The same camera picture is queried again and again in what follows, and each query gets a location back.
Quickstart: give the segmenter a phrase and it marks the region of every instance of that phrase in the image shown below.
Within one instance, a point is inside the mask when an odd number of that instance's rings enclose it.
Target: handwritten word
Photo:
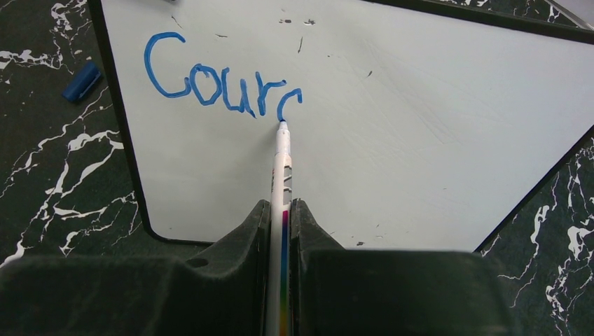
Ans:
[[[229,111],[239,111],[240,113],[244,113],[245,111],[247,111],[247,113],[249,113],[252,117],[256,117],[254,110],[252,110],[251,106],[249,105],[249,100],[247,96],[247,84],[245,79],[242,78],[240,80],[241,99],[239,105],[233,106],[229,102],[227,88],[227,74],[229,73],[228,67],[221,70],[221,75],[219,76],[216,70],[214,70],[210,66],[198,63],[195,66],[192,66],[192,69],[190,69],[188,77],[184,77],[185,87],[182,90],[177,92],[165,91],[165,89],[163,89],[161,84],[159,84],[159,82],[157,81],[155,73],[153,72],[153,66],[151,65],[151,53],[153,52],[153,47],[155,46],[155,43],[157,43],[157,41],[162,39],[178,39],[182,43],[186,42],[186,39],[176,32],[165,32],[153,35],[153,37],[151,37],[146,43],[146,48],[144,49],[144,66],[146,67],[146,73],[148,74],[148,78],[151,80],[152,84],[155,86],[155,89],[157,89],[157,91],[159,91],[160,94],[167,98],[179,98],[189,95],[190,92],[194,92],[194,95],[203,106],[212,105],[216,103],[217,99],[220,96],[223,96],[223,103]],[[200,89],[196,84],[196,75],[199,72],[204,74],[206,78],[212,78],[214,84],[216,85],[216,91],[208,99],[205,99],[202,96],[202,93],[200,93]],[[266,84],[264,84],[264,82],[262,81],[262,76],[259,72],[256,71],[256,83],[258,85],[258,112],[260,113],[260,116],[264,116],[266,114],[266,95],[268,94],[268,91],[275,87],[280,88],[285,86],[286,80],[283,79],[280,82],[267,82]],[[294,89],[282,96],[277,106],[277,118],[279,121],[284,120],[284,117],[282,115],[282,109],[284,108],[286,101],[293,96],[297,96],[297,102],[299,104],[303,102],[301,89],[299,88]]]

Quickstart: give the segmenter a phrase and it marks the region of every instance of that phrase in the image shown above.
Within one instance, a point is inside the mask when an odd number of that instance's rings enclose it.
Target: whiteboard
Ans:
[[[372,249],[474,250],[594,123],[585,43],[355,0],[102,7],[166,239],[216,241],[269,199],[279,111],[293,196]]]

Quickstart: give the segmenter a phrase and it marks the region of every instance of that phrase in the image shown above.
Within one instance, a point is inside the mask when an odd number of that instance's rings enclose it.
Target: dark marble surface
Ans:
[[[574,26],[543,0],[449,2]],[[85,0],[0,0],[0,264],[191,258],[204,246],[164,244],[141,226],[106,81],[78,105],[60,96],[88,59],[101,64]],[[481,251],[501,265],[526,335],[594,333],[593,174],[590,139]]]

